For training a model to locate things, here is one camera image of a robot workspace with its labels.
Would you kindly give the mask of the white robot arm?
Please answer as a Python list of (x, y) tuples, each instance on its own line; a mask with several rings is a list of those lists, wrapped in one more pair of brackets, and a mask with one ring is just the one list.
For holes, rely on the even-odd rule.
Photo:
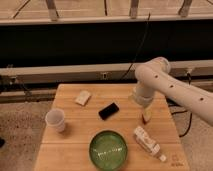
[(170, 63), (164, 57), (139, 64), (132, 93), (135, 102), (147, 108), (158, 91), (213, 126), (213, 93), (173, 78), (170, 70)]

